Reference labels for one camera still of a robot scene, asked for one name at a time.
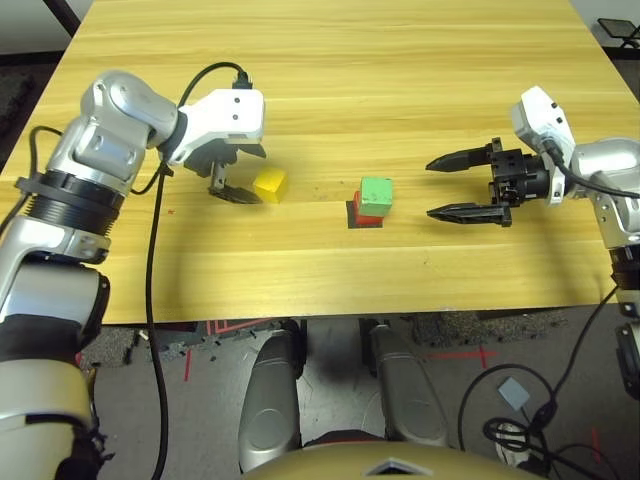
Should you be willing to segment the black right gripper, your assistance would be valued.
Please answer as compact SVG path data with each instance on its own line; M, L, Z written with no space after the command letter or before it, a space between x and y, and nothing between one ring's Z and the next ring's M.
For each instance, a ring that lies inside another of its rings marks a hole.
M545 199L549 193L549 171L540 156L520 149L504 150L501 139L493 138L483 147L460 150L442 155L429 162L425 169L436 172L457 172L472 167L491 166L489 183L491 205L455 203L428 210L435 220L456 224L512 225L508 205L521 205L534 199Z

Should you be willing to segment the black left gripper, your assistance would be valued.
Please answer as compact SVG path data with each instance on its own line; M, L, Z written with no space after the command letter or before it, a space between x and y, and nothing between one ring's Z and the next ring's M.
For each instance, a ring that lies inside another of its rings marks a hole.
M260 158L267 156L261 144L209 142L193 150L183 165L199 177L211 180L210 195L235 204L261 204L262 200L255 193L227 183L227 167L237 162L239 150Z

